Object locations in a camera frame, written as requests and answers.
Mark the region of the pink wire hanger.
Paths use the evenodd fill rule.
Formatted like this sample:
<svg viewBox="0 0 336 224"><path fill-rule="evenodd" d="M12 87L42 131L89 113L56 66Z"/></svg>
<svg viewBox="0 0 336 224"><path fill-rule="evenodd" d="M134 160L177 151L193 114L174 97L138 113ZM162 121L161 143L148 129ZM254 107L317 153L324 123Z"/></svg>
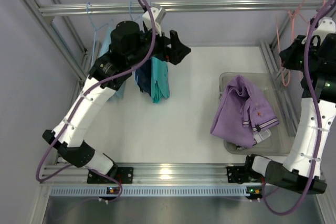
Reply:
<svg viewBox="0 0 336 224"><path fill-rule="evenodd" d="M296 27L297 27L297 19L301 25L305 25L303 29L304 33L308 32L308 28L310 27L310 20L315 18L317 11L320 10L318 7L316 10L303 10L303 4L307 0L302 0L298 7L294 10L287 11L287 17L289 18L289 33L290 33L290 42L293 42L296 38Z"/></svg>

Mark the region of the pink hanger with purple trousers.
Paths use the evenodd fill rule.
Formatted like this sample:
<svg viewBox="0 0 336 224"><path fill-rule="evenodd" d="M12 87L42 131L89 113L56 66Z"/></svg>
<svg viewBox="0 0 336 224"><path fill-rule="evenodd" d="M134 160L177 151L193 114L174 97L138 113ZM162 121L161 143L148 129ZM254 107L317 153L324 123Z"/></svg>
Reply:
<svg viewBox="0 0 336 224"><path fill-rule="evenodd" d="M276 49L278 50L278 53L280 53L283 49L285 49L286 46L290 46L291 43L296 38L296 20L299 19L300 23L303 23L306 27L309 27L309 21L303 17L301 14L301 9L304 5L304 3L307 0L301 0L298 6L296 6L294 9L286 10L286 18L289 18L288 24L283 29L283 32L280 31L279 23L278 23L278 17L276 16ZM278 57L280 67L279 67L279 74L280 74L280 82L283 87L287 87L290 84L291 81L291 73L290 70L287 70L284 67L285 61L281 59L281 57Z"/></svg>

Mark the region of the purple trousers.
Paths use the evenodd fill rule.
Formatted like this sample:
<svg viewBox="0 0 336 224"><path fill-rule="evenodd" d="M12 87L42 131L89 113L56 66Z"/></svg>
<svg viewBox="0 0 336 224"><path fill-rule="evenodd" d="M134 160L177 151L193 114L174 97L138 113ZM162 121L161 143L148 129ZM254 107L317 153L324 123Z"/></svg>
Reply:
<svg viewBox="0 0 336 224"><path fill-rule="evenodd" d="M262 142L257 134L279 125L264 93L241 75L229 81L222 92L210 133L242 148Z"/></svg>

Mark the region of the newspaper print trousers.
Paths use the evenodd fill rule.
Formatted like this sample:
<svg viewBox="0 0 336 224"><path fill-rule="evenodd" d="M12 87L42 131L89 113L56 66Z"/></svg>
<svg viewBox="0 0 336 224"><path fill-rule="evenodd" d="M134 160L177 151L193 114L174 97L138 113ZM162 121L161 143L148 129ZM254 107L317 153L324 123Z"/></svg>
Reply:
<svg viewBox="0 0 336 224"><path fill-rule="evenodd" d="M248 147L240 146L240 145L235 145L235 150L236 151L243 151L248 149Z"/></svg>

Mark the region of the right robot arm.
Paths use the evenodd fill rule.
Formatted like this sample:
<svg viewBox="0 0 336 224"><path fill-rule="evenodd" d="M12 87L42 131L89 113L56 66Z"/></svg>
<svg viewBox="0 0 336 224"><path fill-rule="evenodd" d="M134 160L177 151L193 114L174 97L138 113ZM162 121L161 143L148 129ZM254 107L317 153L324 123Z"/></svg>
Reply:
<svg viewBox="0 0 336 224"><path fill-rule="evenodd" d="M244 171L250 179L261 179L277 187L303 193L311 163L315 162L309 194L323 194L327 183L321 179L320 164L329 129L335 118L335 34L312 37L309 73L318 100L316 116L308 82L302 79L301 116L295 140L283 163L252 154L246 157Z"/></svg>

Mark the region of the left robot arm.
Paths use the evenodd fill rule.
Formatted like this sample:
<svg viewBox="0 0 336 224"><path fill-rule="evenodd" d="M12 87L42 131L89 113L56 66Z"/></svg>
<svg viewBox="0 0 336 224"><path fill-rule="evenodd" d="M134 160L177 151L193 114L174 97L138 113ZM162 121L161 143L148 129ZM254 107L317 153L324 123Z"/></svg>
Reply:
<svg viewBox="0 0 336 224"><path fill-rule="evenodd" d="M155 57L177 65L190 52L174 30L166 37L149 27L141 31L139 24L130 20L118 23L110 33L107 51L94 62L71 109L54 129L44 131L43 139L69 164L115 177L118 166L114 160L84 140L88 127L139 63Z"/></svg>

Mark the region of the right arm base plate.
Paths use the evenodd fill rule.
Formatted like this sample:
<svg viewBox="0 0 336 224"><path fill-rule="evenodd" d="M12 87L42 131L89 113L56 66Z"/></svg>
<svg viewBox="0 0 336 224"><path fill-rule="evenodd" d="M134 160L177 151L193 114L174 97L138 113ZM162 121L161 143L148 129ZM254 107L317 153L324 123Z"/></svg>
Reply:
<svg viewBox="0 0 336 224"><path fill-rule="evenodd" d="M227 166L226 171L228 183L261 183L262 176L244 166Z"/></svg>

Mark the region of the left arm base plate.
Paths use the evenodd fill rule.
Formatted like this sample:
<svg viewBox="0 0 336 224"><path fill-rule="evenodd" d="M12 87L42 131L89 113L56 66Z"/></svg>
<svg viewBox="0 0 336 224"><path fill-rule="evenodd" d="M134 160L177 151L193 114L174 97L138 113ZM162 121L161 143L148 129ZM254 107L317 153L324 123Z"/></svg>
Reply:
<svg viewBox="0 0 336 224"><path fill-rule="evenodd" d="M118 167L113 179L121 184L131 184L133 183L133 167ZM104 178L92 171L88 172L87 176L88 184L110 184L112 181L110 179Z"/></svg>

